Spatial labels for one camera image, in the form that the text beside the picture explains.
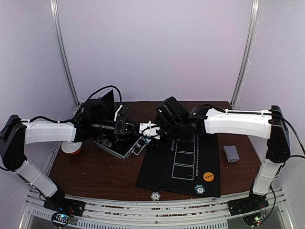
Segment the white blue poker chip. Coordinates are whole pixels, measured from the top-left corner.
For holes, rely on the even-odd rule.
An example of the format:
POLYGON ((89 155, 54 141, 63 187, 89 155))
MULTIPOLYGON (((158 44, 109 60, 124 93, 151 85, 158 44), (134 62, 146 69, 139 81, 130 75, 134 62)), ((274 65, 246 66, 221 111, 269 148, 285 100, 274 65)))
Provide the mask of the white blue poker chip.
POLYGON ((161 194, 159 192, 152 192, 150 197, 152 201, 159 201, 161 198, 161 194))

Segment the orange big blind button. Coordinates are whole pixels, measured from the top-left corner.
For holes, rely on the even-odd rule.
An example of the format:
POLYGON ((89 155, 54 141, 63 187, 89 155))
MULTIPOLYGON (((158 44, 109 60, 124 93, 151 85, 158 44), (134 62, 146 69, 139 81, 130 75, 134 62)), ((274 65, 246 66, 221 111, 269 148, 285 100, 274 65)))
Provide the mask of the orange big blind button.
POLYGON ((203 174, 203 179, 206 182, 212 182, 214 180, 214 174, 212 172, 205 172, 203 174))

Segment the poker chip row with 10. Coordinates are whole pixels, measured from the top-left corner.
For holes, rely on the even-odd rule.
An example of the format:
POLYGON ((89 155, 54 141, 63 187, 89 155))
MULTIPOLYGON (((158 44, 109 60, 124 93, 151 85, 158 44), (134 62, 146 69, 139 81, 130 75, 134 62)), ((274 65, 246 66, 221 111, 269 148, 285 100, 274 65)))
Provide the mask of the poker chip row with 10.
POLYGON ((96 142, 107 148, 111 148, 111 146, 112 146, 112 141, 106 136, 100 136, 100 137, 96 138, 96 142))

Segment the teal white poker chip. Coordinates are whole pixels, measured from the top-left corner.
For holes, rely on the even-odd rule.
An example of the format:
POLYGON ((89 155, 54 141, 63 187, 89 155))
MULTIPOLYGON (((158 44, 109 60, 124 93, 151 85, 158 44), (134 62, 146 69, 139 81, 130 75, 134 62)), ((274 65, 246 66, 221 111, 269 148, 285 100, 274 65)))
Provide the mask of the teal white poker chip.
POLYGON ((194 190, 198 195, 203 195, 205 193, 205 188, 202 184, 195 185, 194 190))

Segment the aluminium poker chip case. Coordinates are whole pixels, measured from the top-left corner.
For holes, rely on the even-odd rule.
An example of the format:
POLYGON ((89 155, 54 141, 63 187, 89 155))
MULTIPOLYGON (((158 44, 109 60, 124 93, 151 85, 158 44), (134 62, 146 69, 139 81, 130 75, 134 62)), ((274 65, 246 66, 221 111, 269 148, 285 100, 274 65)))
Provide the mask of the aluminium poker chip case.
POLYGON ((93 142, 104 151, 126 160, 129 155, 138 156, 146 147, 145 138, 138 135, 137 124, 127 117, 130 104, 119 101, 115 106, 115 86, 103 87, 81 104, 80 120, 89 125, 93 142))

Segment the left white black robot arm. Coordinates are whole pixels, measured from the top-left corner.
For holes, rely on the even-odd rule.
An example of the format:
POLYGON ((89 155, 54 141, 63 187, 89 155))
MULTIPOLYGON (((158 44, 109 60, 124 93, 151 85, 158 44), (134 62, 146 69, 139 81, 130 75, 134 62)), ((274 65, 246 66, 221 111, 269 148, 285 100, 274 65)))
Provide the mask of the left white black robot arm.
POLYGON ((68 155, 80 152, 84 141, 106 135, 110 143, 125 141, 141 134, 138 124, 130 120, 128 105, 120 104, 113 115, 101 99, 90 99, 79 106, 69 120, 52 120, 44 116, 21 119, 11 115, 0 133, 0 156, 4 169, 27 181, 58 212, 69 204, 64 191, 35 165, 26 154, 35 145, 61 142, 68 155))

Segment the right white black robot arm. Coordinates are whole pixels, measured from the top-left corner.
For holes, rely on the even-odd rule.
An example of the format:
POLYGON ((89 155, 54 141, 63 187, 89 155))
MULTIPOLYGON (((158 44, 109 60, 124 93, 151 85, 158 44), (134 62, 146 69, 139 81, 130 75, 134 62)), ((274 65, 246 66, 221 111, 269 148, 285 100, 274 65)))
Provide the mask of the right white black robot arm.
POLYGON ((247 210, 253 211, 262 204, 281 167, 291 155, 289 131, 278 105, 250 111, 224 109, 205 103, 187 111, 175 97, 169 97, 156 111, 163 121, 157 132, 161 138, 193 134, 233 134, 249 138, 261 165, 249 196, 244 200, 247 210))

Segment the grey playing card deck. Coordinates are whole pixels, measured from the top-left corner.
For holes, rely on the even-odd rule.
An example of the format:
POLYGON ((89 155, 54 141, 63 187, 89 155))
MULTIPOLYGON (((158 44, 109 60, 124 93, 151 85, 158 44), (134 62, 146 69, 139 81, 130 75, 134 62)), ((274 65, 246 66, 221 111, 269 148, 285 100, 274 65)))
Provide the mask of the grey playing card deck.
POLYGON ((234 163, 240 160, 236 146, 224 146, 224 152, 229 163, 234 163))

